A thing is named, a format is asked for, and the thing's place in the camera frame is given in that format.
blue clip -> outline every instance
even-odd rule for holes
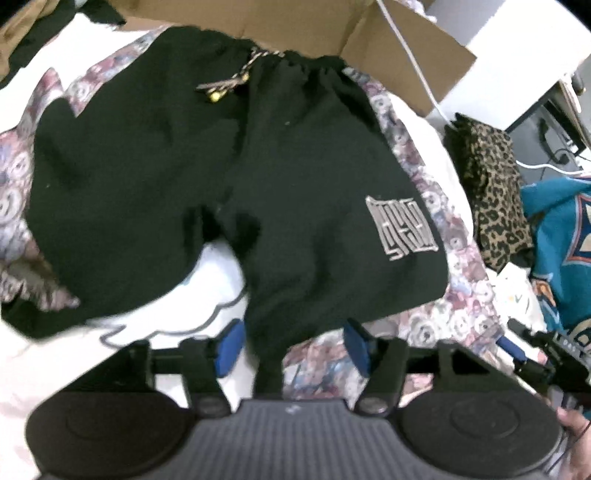
[[[233,319],[213,340],[215,343],[215,368],[218,378],[227,377],[246,342],[244,322]]]
[[[369,378],[376,339],[359,322],[349,319],[343,328],[343,343],[355,368],[362,377]]]
[[[507,337],[503,336],[496,341],[496,344],[513,357],[518,362],[527,362],[528,358],[525,352],[516,344],[511,342]]]

white bedsheet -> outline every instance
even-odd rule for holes
[[[31,92],[49,67],[57,70],[65,86],[143,33],[112,31],[76,15],[0,90],[0,131],[16,126]],[[401,99],[393,95],[391,99],[431,175],[471,229],[466,196],[437,132]],[[24,437],[27,416],[37,404],[134,340],[148,338],[153,348],[167,348],[196,333],[217,335],[233,318],[243,317],[247,304],[243,289],[242,272],[232,251],[225,243],[216,242],[204,247],[185,282],[133,312],[94,320],[89,326],[42,342],[32,342],[0,322],[0,478],[32,480],[38,475]],[[220,382],[233,408],[240,398],[251,396],[253,379],[254,367],[243,353],[233,373]],[[179,378],[158,377],[157,388],[186,406]]]

round black pad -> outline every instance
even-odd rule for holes
[[[166,460],[188,420],[160,392],[59,392],[33,411],[25,435],[43,472],[65,479],[126,478]]]
[[[557,449],[556,414],[526,391],[429,391],[401,413],[403,436],[432,465],[472,478],[511,478]]]

cardboard box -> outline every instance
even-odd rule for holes
[[[128,28],[154,19],[251,38],[275,50],[310,57],[340,55],[369,73],[419,115],[433,109],[412,64],[373,0],[110,0],[130,18]],[[435,98],[442,100],[476,58],[451,36],[409,8],[385,0]]]

leopard print bag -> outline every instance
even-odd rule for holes
[[[445,145],[474,216],[474,237],[487,267],[534,264],[534,242],[519,191],[523,185],[513,142],[503,130],[457,114]]]

